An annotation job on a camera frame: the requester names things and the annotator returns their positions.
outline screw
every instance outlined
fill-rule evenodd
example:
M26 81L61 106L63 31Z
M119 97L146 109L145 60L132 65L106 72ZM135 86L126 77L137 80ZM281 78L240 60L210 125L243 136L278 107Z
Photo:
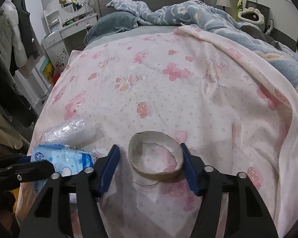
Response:
M212 167L212 166L205 166L204 167L204 171L206 171L206 172L213 172L214 171L214 168Z
M239 172L239 173L238 173L238 177L239 177L239 178L242 178L242 179L245 179L245 178L247 177L247 174L244 173L244 172Z
M90 173L92 173L93 171L94 171L94 168L93 168L93 167L86 167L86 168L84 169L84 172L87 173L87 174L90 174Z
M59 178L59 177L60 177L60 174L59 174L59 173L54 173L54 174L51 175L51 178L52 178L53 180L55 180L55 179L57 179L57 178Z

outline blue package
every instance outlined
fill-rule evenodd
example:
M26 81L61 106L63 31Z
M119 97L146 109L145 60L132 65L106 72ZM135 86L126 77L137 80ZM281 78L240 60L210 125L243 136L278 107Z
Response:
M63 145L45 144L37 145L32 150L31 162L48 160L61 176L78 174L86 167L92 167L96 162L95 156L84 149ZM33 182L35 195L38 195L47 180Z

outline pink floral blanket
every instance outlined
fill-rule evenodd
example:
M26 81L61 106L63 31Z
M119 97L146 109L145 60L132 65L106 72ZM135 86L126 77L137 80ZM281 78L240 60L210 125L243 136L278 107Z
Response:
M106 154L113 144L121 148L118 169L99 203L109 237L189 237L195 223L201 198L183 175L157 183L132 169L129 141L145 130L185 142L193 155L223 173L246 172L280 236L298 218L298 95L263 58L231 40L183 26L73 51L31 147L46 129L73 117L102 126L85 149ZM168 153L164 163L176 164ZM296 183L290 181L294 176ZM19 220L33 200L30 184L23 184ZM226 200L217 237L224 234ZM72 219L79 237L75 207Z

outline pillow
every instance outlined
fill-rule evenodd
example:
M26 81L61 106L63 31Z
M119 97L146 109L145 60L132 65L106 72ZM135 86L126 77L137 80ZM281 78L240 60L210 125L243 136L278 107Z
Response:
M101 17L88 32L87 44L103 36L137 28L137 18L129 12L113 12Z

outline blue gripper pad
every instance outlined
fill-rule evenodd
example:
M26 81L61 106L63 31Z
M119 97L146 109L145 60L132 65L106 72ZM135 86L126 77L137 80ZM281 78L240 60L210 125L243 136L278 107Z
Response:
M108 191L112 176L120 159L119 147L114 145L108 154L108 161L100 177L100 186L98 192L104 194Z
M184 173L186 175L186 179L190 190L194 192L195 195L199 193L199 186L198 186L198 174L193 166L191 161L191 154L184 143L181 143L181 148L183 151L183 168Z

